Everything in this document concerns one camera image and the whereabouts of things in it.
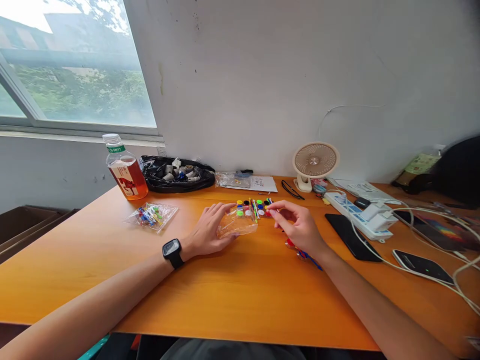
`watch face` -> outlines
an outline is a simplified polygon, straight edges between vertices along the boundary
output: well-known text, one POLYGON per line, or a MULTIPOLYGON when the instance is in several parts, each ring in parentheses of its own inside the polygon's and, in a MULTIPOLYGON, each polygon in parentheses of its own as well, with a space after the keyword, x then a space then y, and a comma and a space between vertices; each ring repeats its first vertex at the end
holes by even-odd
POLYGON ((178 239, 173 239, 163 245, 163 256, 168 256, 180 247, 178 239))

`window frame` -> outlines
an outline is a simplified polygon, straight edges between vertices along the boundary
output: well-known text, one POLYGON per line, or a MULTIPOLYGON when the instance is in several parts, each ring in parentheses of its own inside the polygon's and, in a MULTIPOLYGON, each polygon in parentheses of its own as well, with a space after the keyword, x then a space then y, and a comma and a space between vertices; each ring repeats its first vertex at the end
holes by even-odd
POLYGON ((68 131, 69 135, 72 135, 73 132, 75 132, 76 135, 79 136, 96 136, 97 134, 116 133, 122 134, 122 137, 125 139, 163 141, 163 137, 161 136, 158 127, 112 125, 47 119, 42 109, 40 109, 10 66, 9 62, 5 59, 1 49, 0 84, 25 114, 25 117, 0 115, 0 130, 2 131, 25 131, 57 135, 61 135, 65 133, 65 131, 68 131))

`fan base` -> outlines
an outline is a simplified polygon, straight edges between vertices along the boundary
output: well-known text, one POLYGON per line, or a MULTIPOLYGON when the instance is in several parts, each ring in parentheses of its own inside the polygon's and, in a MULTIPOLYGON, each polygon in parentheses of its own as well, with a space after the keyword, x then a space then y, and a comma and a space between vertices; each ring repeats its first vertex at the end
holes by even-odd
POLYGON ((310 178, 307 179, 307 182, 303 182, 302 177, 297 175, 296 179, 293 179, 293 183, 295 184, 297 190, 301 191, 302 193, 312 192, 312 182, 310 181, 310 178))

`orange desk surface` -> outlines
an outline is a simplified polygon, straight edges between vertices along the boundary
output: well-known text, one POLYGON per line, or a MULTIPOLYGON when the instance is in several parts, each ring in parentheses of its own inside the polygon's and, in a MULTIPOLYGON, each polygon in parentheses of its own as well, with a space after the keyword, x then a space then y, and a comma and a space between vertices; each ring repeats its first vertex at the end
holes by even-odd
MULTIPOLYGON (((306 200, 294 199, 282 189, 281 179, 275 178, 278 193, 270 194, 274 201, 286 199, 308 207, 337 254, 455 355, 471 354, 465 336, 480 336, 480 321, 459 296, 386 264, 356 260, 324 217, 338 212, 313 193, 305 194, 306 200)), ((382 188, 392 190, 388 185, 382 188)), ((186 236, 205 207, 249 196, 266 198, 253 191, 212 186, 185 194, 150 192, 145 199, 129 202, 119 188, 113 188, 0 265, 0 323, 35 323, 105 279, 160 252, 167 241, 186 236), (179 207, 160 235, 122 223, 145 201, 179 207)), ((221 255, 185 264, 115 330, 378 350, 327 274, 298 260, 295 252, 285 247, 285 234, 273 224, 272 219, 260 219, 256 233, 240 236, 221 255)), ((391 231, 394 236, 385 244, 372 242, 390 262, 395 263, 392 250, 399 249, 428 257, 450 274, 463 264, 415 239, 402 223, 391 231)), ((480 271, 468 269, 459 280, 464 292, 480 303, 480 271)))

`bag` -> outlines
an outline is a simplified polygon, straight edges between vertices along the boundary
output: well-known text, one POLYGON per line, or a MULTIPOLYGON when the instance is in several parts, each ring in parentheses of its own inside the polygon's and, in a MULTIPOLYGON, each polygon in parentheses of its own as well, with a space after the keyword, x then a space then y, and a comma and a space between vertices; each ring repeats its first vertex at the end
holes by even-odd
POLYGON ((165 167, 171 165, 174 157, 146 156, 140 157, 139 165, 145 177, 148 189, 156 193, 188 193, 195 190, 211 187, 215 183, 215 169, 208 165, 193 160, 179 159, 181 166, 192 165, 200 179, 189 182, 186 177, 183 179, 164 180, 165 167))
POLYGON ((480 206, 480 136, 450 147, 437 161, 432 188, 458 202, 480 206))

